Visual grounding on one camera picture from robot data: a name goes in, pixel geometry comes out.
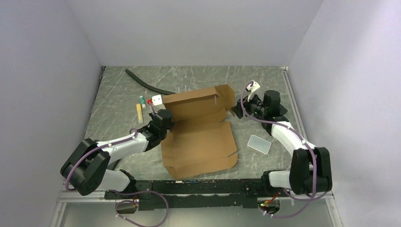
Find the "brown cardboard box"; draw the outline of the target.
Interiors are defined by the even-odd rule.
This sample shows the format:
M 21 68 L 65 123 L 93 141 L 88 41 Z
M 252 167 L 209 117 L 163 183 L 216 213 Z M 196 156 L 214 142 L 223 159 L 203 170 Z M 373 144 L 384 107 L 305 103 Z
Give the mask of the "brown cardboard box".
M 162 102 L 174 117 L 174 127 L 161 142 L 163 164 L 174 179 L 236 165 L 237 146 L 226 121 L 235 91 L 228 84 L 166 95 Z

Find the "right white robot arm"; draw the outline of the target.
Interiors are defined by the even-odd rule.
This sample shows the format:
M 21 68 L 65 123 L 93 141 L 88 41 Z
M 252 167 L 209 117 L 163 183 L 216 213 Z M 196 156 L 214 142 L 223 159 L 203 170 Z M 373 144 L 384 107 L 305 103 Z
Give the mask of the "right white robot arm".
M 291 156 L 289 170 L 269 170 L 261 176 L 261 192 L 274 195 L 279 189 L 313 198 L 318 192 L 332 190 L 330 153 L 325 147 L 308 142 L 285 116 L 288 110 L 281 104 L 278 91 L 268 90 L 263 99 L 250 95 L 246 89 L 231 108 L 238 118 L 249 117 L 281 143 Z

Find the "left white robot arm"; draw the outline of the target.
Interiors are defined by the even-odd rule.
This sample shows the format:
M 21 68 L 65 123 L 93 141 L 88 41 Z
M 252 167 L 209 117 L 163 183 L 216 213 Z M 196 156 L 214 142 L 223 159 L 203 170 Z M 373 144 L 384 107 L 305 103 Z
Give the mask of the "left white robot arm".
M 136 179 L 125 170 L 110 170 L 108 166 L 127 156 L 152 150 L 173 127 L 173 114 L 161 109 L 147 125 L 131 128 L 126 136 L 107 141 L 82 140 L 60 169 L 65 189 L 82 196 L 100 189 L 131 198 L 137 192 Z

